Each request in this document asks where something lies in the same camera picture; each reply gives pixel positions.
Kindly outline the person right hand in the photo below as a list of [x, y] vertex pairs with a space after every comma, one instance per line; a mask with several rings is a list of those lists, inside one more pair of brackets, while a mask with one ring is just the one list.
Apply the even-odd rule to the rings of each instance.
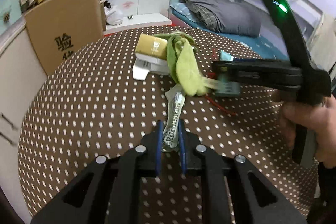
[[298, 102], [284, 102], [279, 111], [279, 124], [288, 146], [293, 147], [295, 126], [316, 133], [315, 158], [326, 168], [335, 167], [335, 98], [325, 98], [323, 106], [310, 106]]

